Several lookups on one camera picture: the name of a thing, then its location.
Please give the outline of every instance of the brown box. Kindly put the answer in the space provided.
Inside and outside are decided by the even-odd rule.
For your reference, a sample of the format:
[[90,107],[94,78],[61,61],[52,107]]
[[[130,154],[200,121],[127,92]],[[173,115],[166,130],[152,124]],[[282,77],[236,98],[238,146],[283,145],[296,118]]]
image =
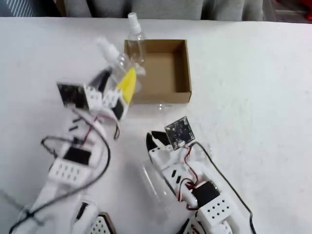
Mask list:
[[[139,79],[142,90],[135,103],[187,103],[192,94],[186,40],[146,40],[143,67],[146,76]],[[129,47],[125,41],[125,53]]]

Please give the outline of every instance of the table surface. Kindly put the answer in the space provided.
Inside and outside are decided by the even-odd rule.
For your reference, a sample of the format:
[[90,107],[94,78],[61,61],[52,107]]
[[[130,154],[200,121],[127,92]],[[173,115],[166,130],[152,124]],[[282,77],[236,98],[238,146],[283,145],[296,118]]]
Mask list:
[[[110,139],[111,165],[89,193],[110,214],[117,233],[164,233],[149,219],[138,168],[148,159],[145,136],[151,127],[162,130],[185,115],[196,139],[211,145],[216,164],[253,210],[258,233],[311,233],[312,25],[141,24],[149,39],[187,39],[193,93],[189,104],[161,111],[131,106],[118,142]],[[56,81],[89,81],[106,66],[95,38],[105,34],[122,49],[128,22],[1,18],[0,32],[0,177],[12,178],[9,187],[0,185],[30,202],[52,161],[39,141],[57,132],[68,114]],[[166,233],[186,216],[184,204],[173,204]]]

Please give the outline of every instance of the white spray cap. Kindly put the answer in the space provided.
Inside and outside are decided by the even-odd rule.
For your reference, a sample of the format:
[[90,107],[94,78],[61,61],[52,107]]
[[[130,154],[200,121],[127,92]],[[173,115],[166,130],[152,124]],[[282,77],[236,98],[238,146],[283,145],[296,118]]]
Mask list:
[[120,52],[107,40],[106,37],[102,36],[97,38],[96,42],[100,51],[108,62],[114,62],[117,60]]
[[130,31],[134,34],[142,32],[141,25],[137,21],[137,14],[135,12],[131,12],[128,14]]

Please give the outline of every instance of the robotic arm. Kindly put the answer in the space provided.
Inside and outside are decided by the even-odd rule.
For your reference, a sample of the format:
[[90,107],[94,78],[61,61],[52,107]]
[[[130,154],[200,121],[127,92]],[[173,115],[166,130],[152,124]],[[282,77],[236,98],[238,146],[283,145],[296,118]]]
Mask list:
[[[187,118],[166,126],[165,131],[148,133],[146,144],[156,170],[177,200],[185,201],[186,209],[192,211],[191,218],[179,233],[255,234],[252,212],[204,147],[195,141]],[[250,212],[250,227],[229,188]]]
[[[112,120],[114,139],[118,138],[118,122],[126,115],[136,83],[135,69],[119,84],[110,83],[110,75],[108,68],[89,85],[58,83],[63,104],[72,108],[73,115],[62,136],[42,140],[55,161],[31,211],[9,233],[85,234],[92,223],[91,233],[95,228],[96,233],[115,233],[107,215],[98,215],[97,205],[86,196],[86,189],[104,175],[110,163],[104,126]],[[47,145],[51,140],[61,142],[59,150]]]

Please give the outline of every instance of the yellow label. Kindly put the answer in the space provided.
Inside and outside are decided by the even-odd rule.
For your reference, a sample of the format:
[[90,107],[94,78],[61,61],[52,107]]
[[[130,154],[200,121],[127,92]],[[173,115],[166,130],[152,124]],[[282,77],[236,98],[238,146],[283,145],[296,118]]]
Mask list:
[[122,91],[123,99],[127,104],[131,102],[133,93],[136,88],[137,74],[134,67],[130,68],[122,81],[117,85],[117,89]]

